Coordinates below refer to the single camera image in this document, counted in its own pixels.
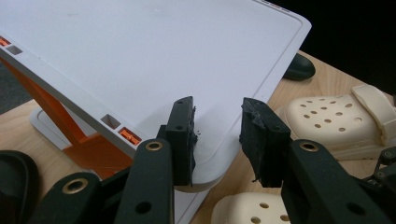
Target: croc shoe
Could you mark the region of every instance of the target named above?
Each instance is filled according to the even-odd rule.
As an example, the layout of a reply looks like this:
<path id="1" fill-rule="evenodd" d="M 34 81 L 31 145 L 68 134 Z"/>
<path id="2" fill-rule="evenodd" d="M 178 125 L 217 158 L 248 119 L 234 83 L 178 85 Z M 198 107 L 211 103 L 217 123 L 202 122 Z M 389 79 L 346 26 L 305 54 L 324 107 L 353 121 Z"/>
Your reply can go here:
<path id="1" fill-rule="evenodd" d="M 213 209 L 212 224 L 290 223 L 280 195 L 245 192 L 224 197 Z"/>
<path id="2" fill-rule="evenodd" d="M 395 108 L 370 85 L 342 96 L 299 98 L 276 113 L 290 127 L 293 140 L 321 143 L 337 160 L 377 159 L 396 142 Z"/>

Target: wooden table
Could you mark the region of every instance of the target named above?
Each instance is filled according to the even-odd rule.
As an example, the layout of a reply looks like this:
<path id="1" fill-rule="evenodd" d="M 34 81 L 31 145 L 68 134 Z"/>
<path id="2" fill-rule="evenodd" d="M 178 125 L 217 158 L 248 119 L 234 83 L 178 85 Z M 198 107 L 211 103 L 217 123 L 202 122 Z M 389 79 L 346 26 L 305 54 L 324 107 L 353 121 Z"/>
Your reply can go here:
<path id="1" fill-rule="evenodd" d="M 342 95 L 350 93 L 352 87 L 363 84 L 324 62 L 300 53 L 314 63 L 317 73 L 305 81 L 283 79 L 268 102 L 274 110 L 295 98 Z M 44 196 L 59 179 L 81 169 L 30 124 L 29 115 L 37 107 L 35 101 L 30 101 L 0 116 L 0 150 L 19 150 L 35 160 L 40 174 L 40 195 Z M 343 167 L 356 177 L 371 175 L 375 163 L 341 161 Z M 210 190 L 191 223 L 210 223 L 214 206 L 225 196 L 251 191 L 280 193 L 280 189 L 263 189 L 260 183 L 252 183 L 253 179 L 250 163 L 240 151 L 222 180 Z"/>

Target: metal screw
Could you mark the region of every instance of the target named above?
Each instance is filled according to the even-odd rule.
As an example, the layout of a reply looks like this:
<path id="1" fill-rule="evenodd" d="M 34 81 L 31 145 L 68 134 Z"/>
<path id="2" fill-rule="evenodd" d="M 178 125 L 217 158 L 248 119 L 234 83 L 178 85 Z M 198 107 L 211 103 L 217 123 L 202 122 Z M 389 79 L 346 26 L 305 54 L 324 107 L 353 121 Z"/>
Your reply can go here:
<path id="1" fill-rule="evenodd" d="M 383 178 L 383 177 L 385 177 L 385 174 L 383 173 L 383 172 L 378 172 L 378 173 L 376 173 L 379 177 L 381 177 L 381 178 Z"/>
<path id="2" fill-rule="evenodd" d="M 146 144 L 146 149 L 150 151 L 156 151 L 163 147 L 161 142 L 150 142 Z"/>
<path id="3" fill-rule="evenodd" d="M 389 157 L 391 157 L 391 156 L 392 156 L 392 153 L 391 153 L 391 152 L 385 152 L 385 153 L 384 153 L 384 156 L 386 156 L 386 157 L 388 157 L 388 158 L 389 158 Z"/>
<path id="4" fill-rule="evenodd" d="M 300 148 L 302 148 L 305 151 L 310 151 L 310 152 L 317 152 L 319 150 L 317 145 L 308 143 L 308 142 L 300 143 Z"/>
<path id="5" fill-rule="evenodd" d="M 86 178 L 77 178 L 67 182 L 62 188 L 62 192 L 65 194 L 75 194 L 84 190 L 88 186 L 88 180 Z"/>

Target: orange port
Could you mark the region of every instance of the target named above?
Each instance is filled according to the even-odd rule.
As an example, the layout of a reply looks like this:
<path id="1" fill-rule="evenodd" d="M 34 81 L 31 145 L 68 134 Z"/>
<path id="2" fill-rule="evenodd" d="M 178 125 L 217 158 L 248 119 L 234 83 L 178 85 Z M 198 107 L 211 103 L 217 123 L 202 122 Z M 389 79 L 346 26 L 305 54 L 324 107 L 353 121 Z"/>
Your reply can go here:
<path id="1" fill-rule="evenodd" d="M 1 45 L 1 46 L 5 47 L 5 46 L 8 46 L 8 45 L 10 45 L 10 44 L 11 44 L 11 43 L 9 43 L 8 40 L 6 40 L 6 39 L 4 39 L 2 36 L 0 36 L 0 45 Z"/>
<path id="2" fill-rule="evenodd" d="M 137 136 L 135 133 L 131 132 L 127 128 L 122 128 L 119 131 L 119 134 L 122 137 L 124 137 L 126 140 L 134 144 L 135 146 L 137 146 L 137 144 L 139 144 L 142 141 L 142 139 L 139 136 Z"/>

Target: orange laptop stand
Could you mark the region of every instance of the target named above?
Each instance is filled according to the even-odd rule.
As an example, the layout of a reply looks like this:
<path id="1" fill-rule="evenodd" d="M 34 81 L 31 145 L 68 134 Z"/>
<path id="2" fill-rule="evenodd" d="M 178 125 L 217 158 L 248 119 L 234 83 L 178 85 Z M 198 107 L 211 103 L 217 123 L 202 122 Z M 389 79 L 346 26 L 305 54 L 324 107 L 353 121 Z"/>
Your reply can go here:
<path id="1" fill-rule="evenodd" d="M 56 126 L 62 131 L 71 146 L 63 150 L 76 164 L 95 171 L 102 179 L 130 166 L 132 159 L 106 140 L 101 134 L 86 136 L 71 118 L 64 106 L 53 96 L 35 84 L 29 77 L 0 58 L 23 87 L 41 106 Z"/>

